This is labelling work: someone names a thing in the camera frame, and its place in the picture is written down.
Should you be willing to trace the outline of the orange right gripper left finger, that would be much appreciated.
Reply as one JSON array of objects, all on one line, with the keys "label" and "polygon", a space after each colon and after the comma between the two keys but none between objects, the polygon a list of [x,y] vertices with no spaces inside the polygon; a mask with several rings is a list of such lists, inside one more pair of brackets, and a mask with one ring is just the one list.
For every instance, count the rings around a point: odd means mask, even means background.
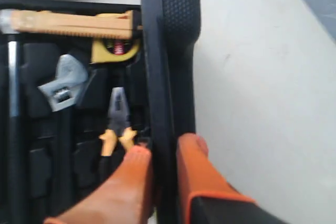
[{"label": "orange right gripper left finger", "polygon": [[44,223],[147,223],[153,207],[152,185],[152,154],[136,145],[92,194]]}]

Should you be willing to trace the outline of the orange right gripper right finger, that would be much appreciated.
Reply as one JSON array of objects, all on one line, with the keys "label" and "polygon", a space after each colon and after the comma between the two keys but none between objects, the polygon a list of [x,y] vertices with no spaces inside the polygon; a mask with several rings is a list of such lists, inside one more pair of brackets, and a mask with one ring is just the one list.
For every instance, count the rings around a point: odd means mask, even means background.
[{"label": "orange right gripper right finger", "polygon": [[255,203],[250,197],[233,190],[212,165],[208,159],[207,144],[202,137],[194,133],[180,136],[176,158],[178,190],[184,223],[191,222],[191,204],[196,197]]}]

